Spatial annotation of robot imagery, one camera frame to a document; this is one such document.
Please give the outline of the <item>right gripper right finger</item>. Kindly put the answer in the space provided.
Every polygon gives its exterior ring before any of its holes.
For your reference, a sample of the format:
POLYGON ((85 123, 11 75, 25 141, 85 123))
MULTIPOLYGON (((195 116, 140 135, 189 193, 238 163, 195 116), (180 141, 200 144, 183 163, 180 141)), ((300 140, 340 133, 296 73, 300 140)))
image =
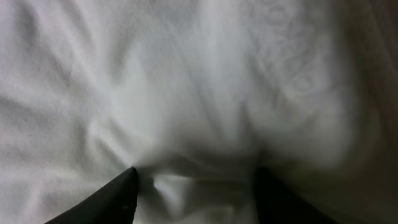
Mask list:
POLYGON ((260 224, 336 224, 265 167, 255 173, 253 193, 260 224))

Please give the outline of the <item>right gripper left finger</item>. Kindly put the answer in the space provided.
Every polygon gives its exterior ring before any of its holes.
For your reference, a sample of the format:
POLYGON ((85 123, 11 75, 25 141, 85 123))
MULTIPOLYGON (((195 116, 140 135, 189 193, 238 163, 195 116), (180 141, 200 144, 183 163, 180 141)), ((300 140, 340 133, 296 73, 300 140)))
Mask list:
POLYGON ((130 167, 84 201, 46 224, 132 224, 138 189, 137 170, 130 167))

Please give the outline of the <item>white printed t-shirt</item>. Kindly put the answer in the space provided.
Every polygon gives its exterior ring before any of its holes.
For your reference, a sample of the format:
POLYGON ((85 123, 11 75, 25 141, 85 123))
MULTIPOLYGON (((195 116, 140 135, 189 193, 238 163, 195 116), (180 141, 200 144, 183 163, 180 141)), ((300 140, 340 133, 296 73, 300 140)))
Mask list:
POLYGON ((266 167, 397 222, 396 1, 2 1, 1 222, 130 167, 135 223, 256 223, 266 167))

